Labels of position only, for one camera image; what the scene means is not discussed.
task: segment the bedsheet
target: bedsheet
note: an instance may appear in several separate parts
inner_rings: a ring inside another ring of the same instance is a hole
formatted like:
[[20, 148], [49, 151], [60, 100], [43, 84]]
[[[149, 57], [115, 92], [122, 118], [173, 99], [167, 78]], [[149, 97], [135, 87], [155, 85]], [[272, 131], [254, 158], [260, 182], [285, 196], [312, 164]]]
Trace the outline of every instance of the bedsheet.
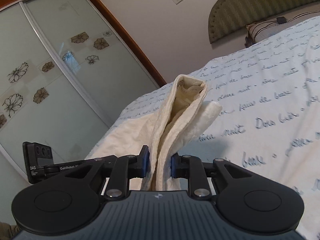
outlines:
[[[309, 240], [320, 239], [319, 34], [320, 17], [314, 17], [191, 73], [207, 82], [205, 100], [223, 110], [179, 151], [206, 162], [225, 158], [293, 188], [305, 203], [297, 230]], [[110, 130], [156, 111], [171, 86], [129, 104]]]

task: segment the textured gray surface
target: textured gray surface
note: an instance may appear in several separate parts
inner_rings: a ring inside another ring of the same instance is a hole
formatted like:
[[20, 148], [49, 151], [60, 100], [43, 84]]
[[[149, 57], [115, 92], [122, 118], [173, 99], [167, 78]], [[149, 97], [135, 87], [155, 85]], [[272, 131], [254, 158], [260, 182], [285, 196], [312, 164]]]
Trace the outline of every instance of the textured gray surface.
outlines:
[[15, 240], [302, 240], [296, 232], [256, 236], [232, 228], [207, 201], [186, 191], [132, 191], [122, 201], [107, 204], [90, 225], [63, 236], [37, 236], [22, 231]]

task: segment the brown flower decal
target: brown flower decal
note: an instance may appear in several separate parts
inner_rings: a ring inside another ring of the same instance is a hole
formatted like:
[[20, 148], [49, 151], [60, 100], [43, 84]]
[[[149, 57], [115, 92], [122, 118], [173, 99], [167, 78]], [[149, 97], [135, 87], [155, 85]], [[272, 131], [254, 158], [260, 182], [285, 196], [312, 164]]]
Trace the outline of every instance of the brown flower decal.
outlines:
[[104, 38], [97, 39], [93, 45], [96, 49], [104, 49], [109, 46]]
[[9, 112], [9, 117], [11, 117], [12, 112], [15, 113], [22, 106], [22, 101], [23, 97], [19, 94], [14, 94], [4, 101], [2, 105], [6, 105], [4, 109]]
[[99, 60], [99, 57], [92, 55], [92, 56], [86, 57], [85, 59], [88, 61], [89, 65], [91, 65], [91, 64], [95, 63], [97, 60]]
[[110, 37], [112, 35], [111, 31], [106, 31], [103, 33], [103, 36]]
[[9, 77], [10, 83], [18, 81], [28, 70], [28, 63], [23, 63], [19, 68], [12, 71], [7, 77]]
[[40, 88], [37, 93], [33, 96], [33, 101], [37, 104], [41, 103], [45, 98], [48, 97], [48, 92], [45, 88]]
[[6, 119], [6, 117], [4, 116], [4, 114], [1, 114], [0, 115], [0, 128], [2, 127], [2, 126], [4, 126], [4, 124], [7, 122], [7, 119]]
[[48, 72], [52, 68], [54, 68], [54, 64], [52, 63], [52, 61], [50, 61], [50, 62], [47, 62], [46, 64], [44, 64], [44, 66], [42, 67], [42, 71]]
[[89, 35], [86, 32], [80, 33], [71, 38], [71, 42], [73, 43], [82, 43], [85, 42], [89, 38]]

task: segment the round black disc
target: round black disc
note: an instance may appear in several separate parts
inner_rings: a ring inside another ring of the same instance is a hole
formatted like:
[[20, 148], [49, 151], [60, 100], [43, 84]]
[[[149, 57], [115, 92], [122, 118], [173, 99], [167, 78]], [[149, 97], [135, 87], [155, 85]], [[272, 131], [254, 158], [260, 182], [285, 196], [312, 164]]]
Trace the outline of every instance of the round black disc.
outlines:
[[276, 234], [295, 229], [304, 204], [292, 189], [269, 179], [239, 179], [218, 196], [216, 206], [233, 225], [256, 234]]
[[22, 190], [12, 202], [12, 214], [17, 224], [29, 232], [60, 235], [89, 223], [99, 206], [99, 197], [81, 179], [64, 178]]

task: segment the label on towel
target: label on towel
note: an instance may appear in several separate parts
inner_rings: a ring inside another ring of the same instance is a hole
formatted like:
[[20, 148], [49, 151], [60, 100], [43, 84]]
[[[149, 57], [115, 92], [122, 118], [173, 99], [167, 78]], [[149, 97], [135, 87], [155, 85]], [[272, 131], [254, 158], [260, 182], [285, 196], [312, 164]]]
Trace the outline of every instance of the label on towel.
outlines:
[[196, 92], [196, 93], [200, 93], [203, 90], [203, 87], [200, 86], [191, 86], [188, 89], [185, 89], [184, 87], [182, 88], [182, 92], [184, 93], [189, 93], [189, 92]]

